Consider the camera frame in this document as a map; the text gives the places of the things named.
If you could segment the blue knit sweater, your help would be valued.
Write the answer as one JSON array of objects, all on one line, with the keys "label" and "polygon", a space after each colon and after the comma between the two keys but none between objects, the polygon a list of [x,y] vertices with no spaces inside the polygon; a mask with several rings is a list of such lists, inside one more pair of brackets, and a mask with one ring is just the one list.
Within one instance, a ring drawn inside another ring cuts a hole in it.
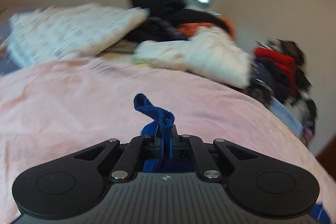
[{"label": "blue knit sweater", "polygon": [[[138,93],[135,96],[133,103],[136,111],[141,112],[153,120],[142,129],[141,135],[155,136],[159,128],[160,131],[163,132],[163,136],[168,137],[168,140],[170,140],[171,137],[169,135],[173,128],[174,115],[165,109],[154,106],[142,93]],[[322,202],[315,203],[310,215],[318,221],[318,223],[331,223],[330,217],[323,207]]]}]

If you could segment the pile of dark and red clothes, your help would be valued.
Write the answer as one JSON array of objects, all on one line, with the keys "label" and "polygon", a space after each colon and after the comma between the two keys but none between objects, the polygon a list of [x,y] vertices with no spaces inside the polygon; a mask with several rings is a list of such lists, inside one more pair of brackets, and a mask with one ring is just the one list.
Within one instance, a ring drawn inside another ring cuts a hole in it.
[{"label": "pile of dark and red clothes", "polygon": [[315,136],[318,110],[309,94],[311,83],[306,78],[305,54],[293,41],[274,39],[258,41],[253,55],[246,94],[268,110],[273,97],[281,102],[302,124],[298,139],[308,145]]}]

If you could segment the pink bed blanket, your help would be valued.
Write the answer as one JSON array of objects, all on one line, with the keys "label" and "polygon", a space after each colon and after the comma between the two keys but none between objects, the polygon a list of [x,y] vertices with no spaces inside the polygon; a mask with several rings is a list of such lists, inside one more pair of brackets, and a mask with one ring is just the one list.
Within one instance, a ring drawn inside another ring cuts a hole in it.
[{"label": "pink bed blanket", "polygon": [[19,216],[11,188],[32,166],[110,138],[123,143],[150,118],[136,94],[174,114],[179,134],[226,139],[300,166],[319,182],[319,202],[335,219],[335,181],[269,110],[227,86],[181,71],[81,58],[1,77],[1,223]]}]

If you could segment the black clothes by window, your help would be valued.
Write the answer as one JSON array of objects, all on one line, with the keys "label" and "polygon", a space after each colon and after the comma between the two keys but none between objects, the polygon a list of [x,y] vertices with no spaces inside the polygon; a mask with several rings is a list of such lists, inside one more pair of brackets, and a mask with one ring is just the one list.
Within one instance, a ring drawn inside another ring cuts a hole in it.
[{"label": "black clothes by window", "polygon": [[169,42],[188,40],[198,27],[218,27],[231,38],[235,29],[228,19],[208,12],[188,9],[184,0],[130,0],[133,7],[149,10],[149,18],[123,38],[141,43],[147,40]]}]

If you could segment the light blue knit blanket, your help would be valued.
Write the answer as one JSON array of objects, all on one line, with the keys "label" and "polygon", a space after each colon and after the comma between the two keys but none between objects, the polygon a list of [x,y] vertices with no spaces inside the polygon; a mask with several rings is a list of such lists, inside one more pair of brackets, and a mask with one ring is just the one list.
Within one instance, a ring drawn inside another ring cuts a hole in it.
[{"label": "light blue knit blanket", "polygon": [[276,116],[296,137],[300,137],[303,126],[300,121],[276,98],[272,98],[270,105],[271,113]]}]

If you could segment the white puffer jacket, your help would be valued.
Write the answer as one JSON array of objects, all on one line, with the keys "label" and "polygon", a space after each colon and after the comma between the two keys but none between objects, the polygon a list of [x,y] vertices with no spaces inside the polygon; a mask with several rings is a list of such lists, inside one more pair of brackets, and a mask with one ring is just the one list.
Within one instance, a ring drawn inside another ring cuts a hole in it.
[{"label": "white puffer jacket", "polygon": [[191,72],[239,89],[250,81],[248,53],[218,27],[199,27],[190,40],[141,42],[133,59],[136,64]]}]

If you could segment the white patterned pillow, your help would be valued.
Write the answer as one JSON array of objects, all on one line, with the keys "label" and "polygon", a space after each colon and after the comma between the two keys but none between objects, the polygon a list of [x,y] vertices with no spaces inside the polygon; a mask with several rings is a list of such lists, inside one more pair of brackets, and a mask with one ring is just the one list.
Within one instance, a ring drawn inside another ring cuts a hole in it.
[{"label": "white patterned pillow", "polygon": [[14,14],[6,42],[13,62],[24,68],[54,60],[96,56],[149,17],[139,7],[122,9],[88,3]]}]

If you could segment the brown wooden door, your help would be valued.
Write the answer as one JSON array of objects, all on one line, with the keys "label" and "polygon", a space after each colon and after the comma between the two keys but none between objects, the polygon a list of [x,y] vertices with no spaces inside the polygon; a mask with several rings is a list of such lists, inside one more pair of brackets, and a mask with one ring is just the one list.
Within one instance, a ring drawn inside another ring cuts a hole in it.
[{"label": "brown wooden door", "polygon": [[325,148],[317,155],[317,161],[324,167],[327,173],[336,176],[336,137],[333,137]]}]

